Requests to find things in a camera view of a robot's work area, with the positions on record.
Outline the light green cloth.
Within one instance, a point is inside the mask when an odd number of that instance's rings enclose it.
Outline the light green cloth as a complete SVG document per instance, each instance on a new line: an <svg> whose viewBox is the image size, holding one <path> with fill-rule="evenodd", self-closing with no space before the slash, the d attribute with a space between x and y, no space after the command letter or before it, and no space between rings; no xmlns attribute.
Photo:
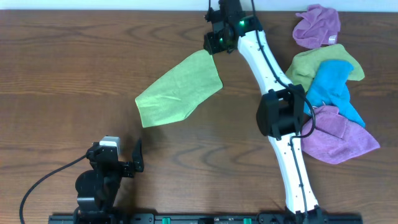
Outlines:
<svg viewBox="0 0 398 224"><path fill-rule="evenodd" d="M199 50L136 97L142 127L185 120L222 87L213 57L206 50Z"/></svg>

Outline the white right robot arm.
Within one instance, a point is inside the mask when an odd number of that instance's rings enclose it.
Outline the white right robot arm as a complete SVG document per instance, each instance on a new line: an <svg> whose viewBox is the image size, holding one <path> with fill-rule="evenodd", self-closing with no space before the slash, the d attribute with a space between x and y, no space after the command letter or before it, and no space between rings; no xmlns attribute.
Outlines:
<svg viewBox="0 0 398 224"><path fill-rule="evenodd" d="M213 30L205 35L203 47L209 54L237 50L247 61L261 91L256 112L257 126L268 137L284 181L287 209L303 223L318 202L312 193L303 161L305 96L301 85L293 85L274 58L258 19L254 16L206 16Z"/></svg>

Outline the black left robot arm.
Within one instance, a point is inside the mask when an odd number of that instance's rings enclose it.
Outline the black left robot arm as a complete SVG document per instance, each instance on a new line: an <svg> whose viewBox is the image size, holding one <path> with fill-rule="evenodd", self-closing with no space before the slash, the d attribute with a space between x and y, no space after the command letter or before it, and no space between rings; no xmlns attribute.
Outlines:
<svg viewBox="0 0 398 224"><path fill-rule="evenodd" d="M144 171L142 140L132 152L132 159L119 160L120 138L105 136L94 142L85 157L92 166L77 178L78 208L73 212L73 223L131 223L132 217L113 207L122 179L133 178Z"/></svg>

